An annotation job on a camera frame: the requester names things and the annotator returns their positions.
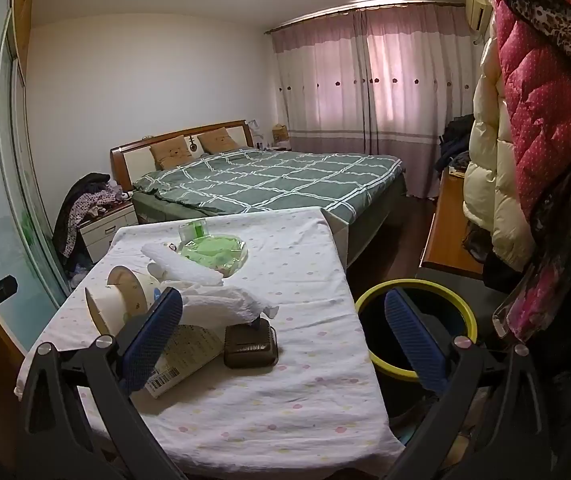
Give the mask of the white tissue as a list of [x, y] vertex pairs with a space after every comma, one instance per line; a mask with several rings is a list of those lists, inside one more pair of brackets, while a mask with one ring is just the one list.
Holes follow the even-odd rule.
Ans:
[[178, 290], [182, 299], [182, 325], [222, 330], [252, 324], [258, 318], [275, 318], [279, 307], [247, 290], [228, 285], [203, 285], [186, 281], [162, 283], [162, 289]]

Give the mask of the white barcode carton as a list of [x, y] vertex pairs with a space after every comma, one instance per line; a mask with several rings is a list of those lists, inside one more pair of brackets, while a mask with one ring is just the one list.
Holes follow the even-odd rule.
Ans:
[[145, 384], [146, 391], [158, 399], [179, 382], [216, 359], [222, 350], [223, 339], [215, 330], [179, 325], [157, 360]]

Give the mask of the green wet wipes pack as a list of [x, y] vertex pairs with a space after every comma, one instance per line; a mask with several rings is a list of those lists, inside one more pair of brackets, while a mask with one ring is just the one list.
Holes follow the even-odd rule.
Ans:
[[180, 255], [230, 278], [244, 266], [248, 252], [243, 240], [236, 236], [207, 235], [186, 242]]

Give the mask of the clear green lidded jar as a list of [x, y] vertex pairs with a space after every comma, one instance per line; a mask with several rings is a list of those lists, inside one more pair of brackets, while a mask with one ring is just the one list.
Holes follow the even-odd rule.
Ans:
[[204, 219], [194, 219], [184, 223], [179, 226], [179, 237], [182, 244], [192, 242], [197, 238], [207, 236], [208, 226]]

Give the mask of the brown plastic box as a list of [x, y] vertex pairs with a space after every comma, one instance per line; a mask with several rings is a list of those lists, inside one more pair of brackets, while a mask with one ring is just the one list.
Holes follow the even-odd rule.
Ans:
[[232, 370], [272, 367], [278, 359], [276, 330], [265, 318], [226, 328], [223, 364]]

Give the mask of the white towel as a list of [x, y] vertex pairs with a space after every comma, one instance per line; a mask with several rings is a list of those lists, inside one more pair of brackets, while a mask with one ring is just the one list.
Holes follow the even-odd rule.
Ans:
[[157, 281], [190, 282], [208, 286], [222, 284], [223, 275], [220, 272], [201, 266], [164, 245], [148, 243], [142, 246], [141, 252], [150, 259], [148, 273]]

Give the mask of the yellow rimmed trash bin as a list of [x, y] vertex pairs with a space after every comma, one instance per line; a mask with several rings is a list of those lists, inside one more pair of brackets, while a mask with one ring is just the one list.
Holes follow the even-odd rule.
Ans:
[[477, 341], [469, 305], [451, 289], [419, 278], [375, 285], [356, 302], [375, 369], [403, 382], [443, 382], [458, 336]]

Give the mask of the sliding wardrobe door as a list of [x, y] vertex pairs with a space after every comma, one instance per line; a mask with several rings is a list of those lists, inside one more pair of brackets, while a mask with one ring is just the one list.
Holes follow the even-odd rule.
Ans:
[[26, 353], [65, 301], [67, 289], [46, 244], [44, 215], [28, 139], [26, 88], [11, 0], [0, 0], [0, 278], [16, 293], [0, 305], [0, 325]]

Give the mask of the wooden low cabinet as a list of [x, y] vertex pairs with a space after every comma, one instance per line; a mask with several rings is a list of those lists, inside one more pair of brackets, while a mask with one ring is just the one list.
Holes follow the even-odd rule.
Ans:
[[463, 247], [468, 220], [462, 204], [463, 180], [444, 172], [420, 268], [480, 280], [483, 266]]

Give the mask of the white nightstand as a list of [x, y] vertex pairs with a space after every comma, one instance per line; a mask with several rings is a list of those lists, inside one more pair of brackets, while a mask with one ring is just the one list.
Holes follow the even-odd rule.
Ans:
[[80, 224], [79, 233], [93, 263], [100, 261], [110, 249], [116, 233], [124, 226], [136, 226], [138, 217], [133, 203], [122, 204], [102, 216]]

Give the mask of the wooden headboard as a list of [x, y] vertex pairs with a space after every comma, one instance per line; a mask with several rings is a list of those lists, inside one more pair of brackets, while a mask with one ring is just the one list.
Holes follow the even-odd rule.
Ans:
[[149, 172], [169, 169], [173, 162], [193, 162], [208, 155], [200, 137], [221, 129], [241, 148], [253, 148], [254, 139], [245, 119], [147, 136], [110, 150], [113, 177], [124, 191], [132, 191], [133, 183]]

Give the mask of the left brown pillow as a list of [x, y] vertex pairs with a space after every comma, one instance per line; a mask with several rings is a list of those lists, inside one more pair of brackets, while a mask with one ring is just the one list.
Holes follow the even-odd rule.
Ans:
[[157, 170], [174, 169], [194, 161], [183, 136], [175, 136], [150, 146]]

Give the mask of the cream puffer jacket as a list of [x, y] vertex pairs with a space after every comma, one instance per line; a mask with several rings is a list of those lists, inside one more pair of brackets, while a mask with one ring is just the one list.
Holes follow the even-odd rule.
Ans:
[[515, 157], [494, 25], [489, 26], [473, 98], [470, 161], [464, 174], [463, 213], [491, 236], [491, 249], [521, 272], [534, 240], [515, 183]]

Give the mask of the dark clothes pile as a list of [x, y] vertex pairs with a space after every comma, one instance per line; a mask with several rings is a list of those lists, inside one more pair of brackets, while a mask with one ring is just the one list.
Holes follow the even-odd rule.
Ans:
[[453, 159], [468, 151], [473, 124], [472, 114], [455, 117], [448, 122], [443, 134], [438, 138], [439, 157], [434, 166], [437, 177], [441, 176]]

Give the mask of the red dotted quilted jacket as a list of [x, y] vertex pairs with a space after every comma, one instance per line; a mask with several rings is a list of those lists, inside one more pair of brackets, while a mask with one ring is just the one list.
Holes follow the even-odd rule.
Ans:
[[529, 217], [543, 191], [571, 162], [571, 63], [517, 18], [507, 0], [494, 0], [494, 8], [515, 184]]

